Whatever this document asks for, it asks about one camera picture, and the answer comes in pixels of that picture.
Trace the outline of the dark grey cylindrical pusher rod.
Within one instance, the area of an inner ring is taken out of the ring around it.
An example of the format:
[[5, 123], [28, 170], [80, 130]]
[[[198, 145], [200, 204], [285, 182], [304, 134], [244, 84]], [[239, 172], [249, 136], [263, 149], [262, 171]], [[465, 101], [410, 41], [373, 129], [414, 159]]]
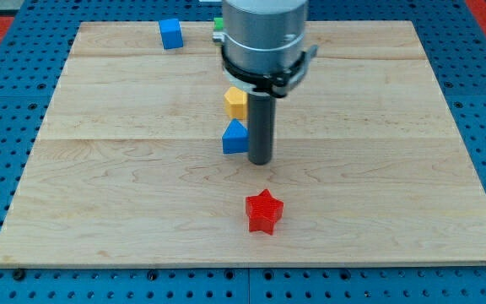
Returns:
[[247, 96], [248, 160], [266, 165], [273, 155], [276, 99], [270, 95]]

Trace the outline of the black clamp ring mount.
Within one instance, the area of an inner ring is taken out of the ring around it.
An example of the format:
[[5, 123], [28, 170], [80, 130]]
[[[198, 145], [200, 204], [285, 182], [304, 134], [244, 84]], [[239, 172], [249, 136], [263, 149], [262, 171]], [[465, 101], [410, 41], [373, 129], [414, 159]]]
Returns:
[[252, 73], [236, 67], [221, 48], [224, 75], [240, 90], [253, 95], [269, 95], [282, 99], [305, 78], [311, 61], [316, 57], [318, 45], [302, 51], [295, 63], [279, 72]]

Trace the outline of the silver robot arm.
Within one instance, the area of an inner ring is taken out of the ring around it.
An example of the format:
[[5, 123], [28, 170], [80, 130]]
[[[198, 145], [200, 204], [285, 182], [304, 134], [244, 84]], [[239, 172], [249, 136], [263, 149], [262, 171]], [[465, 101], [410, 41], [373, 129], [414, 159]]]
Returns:
[[247, 93], [248, 160], [273, 157], [276, 101], [305, 78], [318, 46], [304, 48], [306, 0], [225, 0], [220, 45], [225, 77]]

